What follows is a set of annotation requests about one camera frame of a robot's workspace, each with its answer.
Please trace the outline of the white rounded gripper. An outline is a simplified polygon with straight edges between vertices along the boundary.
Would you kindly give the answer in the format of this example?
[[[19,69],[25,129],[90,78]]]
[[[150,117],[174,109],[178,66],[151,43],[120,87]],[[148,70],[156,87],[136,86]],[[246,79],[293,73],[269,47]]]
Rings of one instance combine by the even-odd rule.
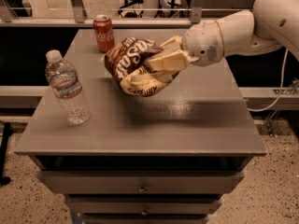
[[[224,56],[221,28],[216,21],[195,24],[183,37],[175,35],[164,41],[161,48],[178,50],[148,58],[145,65],[151,72],[181,71],[191,63],[208,66]]]

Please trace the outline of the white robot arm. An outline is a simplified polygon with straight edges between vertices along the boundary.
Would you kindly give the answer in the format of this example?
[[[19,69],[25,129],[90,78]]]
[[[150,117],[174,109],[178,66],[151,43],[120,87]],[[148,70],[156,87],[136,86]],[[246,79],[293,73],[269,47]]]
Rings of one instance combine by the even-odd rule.
[[[215,21],[200,22],[164,43],[170,50],[146,60],[153,72],[207,66],[231,55],[259,55],[286,48],[299,60],[299,0],[255,0]]]

